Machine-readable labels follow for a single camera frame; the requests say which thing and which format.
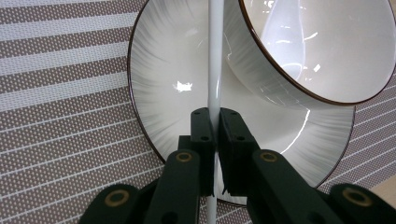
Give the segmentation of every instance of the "brass screw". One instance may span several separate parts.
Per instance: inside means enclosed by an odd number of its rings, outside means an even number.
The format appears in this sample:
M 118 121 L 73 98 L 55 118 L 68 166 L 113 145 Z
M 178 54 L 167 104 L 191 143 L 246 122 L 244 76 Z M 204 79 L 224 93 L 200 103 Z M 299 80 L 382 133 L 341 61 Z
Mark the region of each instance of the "brass screw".
M 276 156 L 276 154 L 274 154 L 274 153 L 272 153 L 272 152 L 263 152 L 263 153 L 260 155 L 260 158 L 262 158 L 262 160 L 264 160 L 264 161 L 270 161 L 270 162 L 272 162 L 272 161 L 277 161 L 277 156 Z
M 187 162 L 192 160 L 192 155 L 188 152 L 180 152 L 176 155 L 176 159 L 181 162 Z
M 343 190 L 343 196 L 358 206 L 369 207 L 373 204 L 373 201 L 358 189 L 346 188 Z
M 122 198 L 120 198 L 117 201 L 113 201 L 112 197 L 114 195 L 120 194 Z M 111 193 L 109 193 L 106 198 L 105 198 L 105 204 L 109 207 L 117 207 L 122 205 L 123 203 L 126 203 L 129 199 L 129 193 L 125 189 L 116 189 L 113 190 Z

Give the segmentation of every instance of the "plate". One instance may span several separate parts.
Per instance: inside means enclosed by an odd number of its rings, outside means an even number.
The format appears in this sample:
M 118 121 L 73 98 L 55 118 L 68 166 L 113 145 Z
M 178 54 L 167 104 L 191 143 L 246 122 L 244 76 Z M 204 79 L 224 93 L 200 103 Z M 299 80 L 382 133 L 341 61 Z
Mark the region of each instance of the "plate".
M 190 113 L 207 107 L 207 14 L 203 0 L 149 0 L 134 24 L 128 53 L 134 111 L 163 160 L 177 150 L 180 135 L 190 135 Z M 353 106 L 290 109 L 270 104 L 253 95 L 227 63 L 221 106 L 238 111 L 260 147 L 281 152 L 312 187 L 339 162 L 355 111 Z M 220 199 L 246 204 L 245 198 L 221 195 L 220 169 L 218 182 Z

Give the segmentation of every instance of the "white rod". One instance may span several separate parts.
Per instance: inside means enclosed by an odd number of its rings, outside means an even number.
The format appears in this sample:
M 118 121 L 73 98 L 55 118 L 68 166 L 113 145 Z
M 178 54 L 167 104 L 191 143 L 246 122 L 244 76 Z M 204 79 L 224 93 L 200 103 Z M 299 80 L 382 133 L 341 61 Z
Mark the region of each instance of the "white rod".
M 208 108 L 215 136 L 219 130 L 220 86 L 222 63 L 222 36 L 224 0 L 209 0 L 209 81 Z M 206 199 L 206 220 L 208 224 L 216 224 L 217 185 L 219 157 L 215 155 L 214 197 Z

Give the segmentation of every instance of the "tableware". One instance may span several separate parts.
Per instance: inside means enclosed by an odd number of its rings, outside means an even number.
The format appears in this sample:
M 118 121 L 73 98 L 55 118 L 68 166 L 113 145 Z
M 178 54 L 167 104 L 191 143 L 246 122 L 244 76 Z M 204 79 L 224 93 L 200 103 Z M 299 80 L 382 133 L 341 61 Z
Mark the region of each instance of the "tableware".
M 190 134 L 190 113 L 207 106 L 206 0 L 149 0 L 131 35 L 128 78 L 142 130 L 164 160 Z M 353 106 L 290 109 L 264 101 L 233 74 L 224 57 L 221 106 L 238 111 L 261 148 L 282 152 L 317 186 L 339 161 L 354 118 Z M 219 198 L 244 204 L 244 198 Z
M 227 63 L 254 94 L 277 105 L 313 108 L 318 100 L 358 104 L 386 86 L 396 59 L 389 1 L 300 0 L 293 7 L 284 2 L 225 4 Z M 286 63 L 301 66 L 301 74 L 290 76 L 279 55 L 291 57 Z

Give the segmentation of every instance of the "placemat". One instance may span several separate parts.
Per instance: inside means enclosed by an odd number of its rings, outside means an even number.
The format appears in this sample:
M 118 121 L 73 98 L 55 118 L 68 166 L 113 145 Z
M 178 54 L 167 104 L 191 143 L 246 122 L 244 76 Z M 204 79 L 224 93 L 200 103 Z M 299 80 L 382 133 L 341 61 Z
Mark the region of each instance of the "placemat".
M 103 188 L 142 188 L 163 164 L 131 106 L 126 58 L 144 0 L 0 0 L 0 222 L 77 223 Z M 346 153 L 319 187 L 396 175 L 396 78 L 357 106 Z M 200 222 L 205 223 L 205 200 Z M 218 223 L 249 223 L 219 203 Z

